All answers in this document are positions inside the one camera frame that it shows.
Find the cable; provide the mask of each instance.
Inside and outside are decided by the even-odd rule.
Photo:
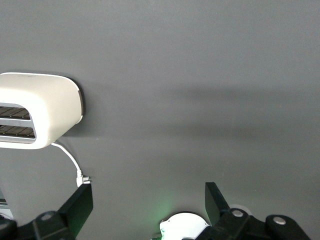
[[[77,169],[78,171],[81,171],[81,169],[80,169],[80,167],[79,167],[79,164],[77,163],[77,160],[74,158],[74,156],[71,155],[70,152],[68,152],[67,149],[65,149],[64,146],[62,146],[62,145],[60,145],[60,144],[58,144],[58,143],[55,143],[55,142],[51,143],[51,145],[52,145],[52,146],[55,146],[55,147],[57,147],[57,148],[60,148],[60,149],[72,160],[72,162],[73,162],[73,164],[75,165],[76,169]]]
[[[80,169],[79,164],[77,163],[77,160],[74,158],[74,156],[72,156],[72,154],[67,149],[65,149],[64,146],[56,142],[51,143],[51,145],[61,149],[72,160],[73,164],[76,167],[76,185],[80,187],[82,184],[90,184],[90,177],[84,176],[82,174],[82,170]]]

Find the white power cord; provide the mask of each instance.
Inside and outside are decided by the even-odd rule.
[[[51,145],[60,148],[72,160],[73,164],[76,167],[76,185],[80,187],[82,184],[90,184],[90,177],[84,176],[82,174],[82,170],[80,169],[79,164],[77,163],[77,160],[74,158],[74,156],[72,156],[64,146],[58,143],[53,142],[51,143]]]

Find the metal screw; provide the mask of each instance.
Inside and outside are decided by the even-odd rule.
[[[273,221],[276,223],[276,224],[280,224],[280,225],[285,225],[286,224],[286,220],[284,220],[282,217],[279,217],[279,216],[275,216],[273,218]]]
[[[51,217],[52,217],[52,214],[51,214],[51,213],[46,213],[45,215],[43,215],[43,216],[41,217],[41,220],[42,220],[42,221],[46,221],[46,220],[50,219]]]
[[[5,229],[8,225],[9,224],[7,222],[0,224],[0,230]]]
[[[233,214],[233,216],[235,216],[237,218],[241,218],[244,215],[244,213],[242,211],[239,211],[239,210],[233,210],[232,214]]]

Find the bolt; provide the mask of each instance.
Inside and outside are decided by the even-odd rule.
[[[239,211],[239,210],[233,210],[232,214],[233,214],[233,216],[235,216],[237,218],[241,218],[244,215],[244,213],[242,211]]]
[[[50,219],[51,217],[52,217],[51,213],[46,213],[41,217],[41,220],[46,221],[46,220]]]
[[[285,225],[286,224],[286,220],[284,220],[282,217],[279,217],[279,216],[275,216],[273,218],[273,221],[276,223],[276,224],[279,224],[279,225]]]

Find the gray surface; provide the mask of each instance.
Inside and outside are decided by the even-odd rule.
[[[93,178],[78,239],[148,240],[205,214],[205,182],[320,239],[319,1],[1,1],[0,72],[59,74],[85,96],[60,141]],[[1,149],[20,224],[56,210],[75,167],[52,146]]]
[[[5,199],[4,194],[2,193],[1,189],[0,189],[0,199]]]

